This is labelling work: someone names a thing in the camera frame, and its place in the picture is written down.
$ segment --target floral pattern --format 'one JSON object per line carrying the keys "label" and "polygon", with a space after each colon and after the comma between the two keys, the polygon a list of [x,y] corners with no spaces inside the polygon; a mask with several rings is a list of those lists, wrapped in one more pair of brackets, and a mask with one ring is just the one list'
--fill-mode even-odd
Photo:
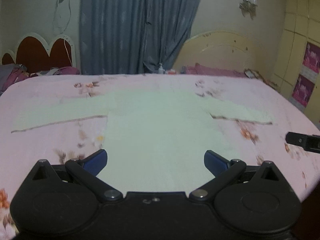
{"label": "floral pattern", "polygon": [[11,240],[17,233],[9,207],[8,194],[2,188],[0,189],[0,240]]}
{"label": "floral pattern", "polygon": [[99,81],[94,81],[88,84],[76,83],[73,86],[79,89],[79,95],[89,95],[90,97],[100,95],[100,93],[94,89],[95,87],[99,87]]}

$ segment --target bottle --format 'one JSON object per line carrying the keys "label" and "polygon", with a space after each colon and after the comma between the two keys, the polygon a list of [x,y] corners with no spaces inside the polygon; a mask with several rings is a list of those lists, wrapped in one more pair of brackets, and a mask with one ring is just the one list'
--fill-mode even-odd
{"label": "bottle", "polygon": [[158,73],[159,74],[163,74],[164,73],[164,69],[163,69],[163,67],[162,67],[162,63],[159,63],[160,64],[160,67],[159,67],[159,69],[158,69]]}

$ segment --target blue gripper pad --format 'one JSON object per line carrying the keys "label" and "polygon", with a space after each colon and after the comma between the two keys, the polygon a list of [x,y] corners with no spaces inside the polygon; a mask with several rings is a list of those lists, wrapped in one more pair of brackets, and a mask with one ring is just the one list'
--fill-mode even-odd
{"label": "blue gripper pad", "polygon": [[230,166],[230,161],[220,156],[219,154],[208,150],[204,154],[204,166],[217,177],[222,172],[226,171]]}
{"label": "blue gripper pad", "polygon": [[81,164],[87,172],[97,176],[99,172],[107,165],[107,161],[107,152],[101,149],[82,160]]}

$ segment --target bed headboard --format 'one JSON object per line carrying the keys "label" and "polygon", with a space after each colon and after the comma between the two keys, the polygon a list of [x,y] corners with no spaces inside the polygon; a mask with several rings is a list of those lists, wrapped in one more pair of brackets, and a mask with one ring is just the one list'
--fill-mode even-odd
{"label": "bed headboard", "polygon": [[15,52],[9,50],[2,57],[2,64],[23,64],[27,72],[50,70],[52,67],[76,67],[74,44],[70,37],[59,35],[49,45],[36,33],[29,33],[18,42]]}
{"label": "bed headboard", "polygon": [[182,66],[195,63],[211,68],[243,70],[250,68],[268,77],[264,49],[248,38],[230,32],[207,32],[187,40],[173,65],[178,72]]}

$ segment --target pink pillow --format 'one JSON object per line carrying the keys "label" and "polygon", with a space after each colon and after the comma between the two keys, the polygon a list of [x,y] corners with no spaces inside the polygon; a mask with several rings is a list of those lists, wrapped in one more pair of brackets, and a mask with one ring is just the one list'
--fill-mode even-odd
{"label": "pink pillow", "polygon": [[11,85],[23,81],[25,79],[29,78],[29,74],[25,72],[22,68],[20,67],[15,67],[12,71],[9,77],[7,78],[6,82],[3,84],[2,88],[0,88],[0,91],[5,91],[7,90],[8,87]]}
{"label": "pink pillow", "polygon": [[247,77],[244,73],[220,68],[209,68],[196,63],[194,67],[188,66],[186,74],[208,75],[208,76],[227,76],[227,77]]}
{"label": "pink pillow", "polygon": [[59,68],[59,72],[55,73],[55,75],[79,75],[80,72],[75,67],[62,67]]}

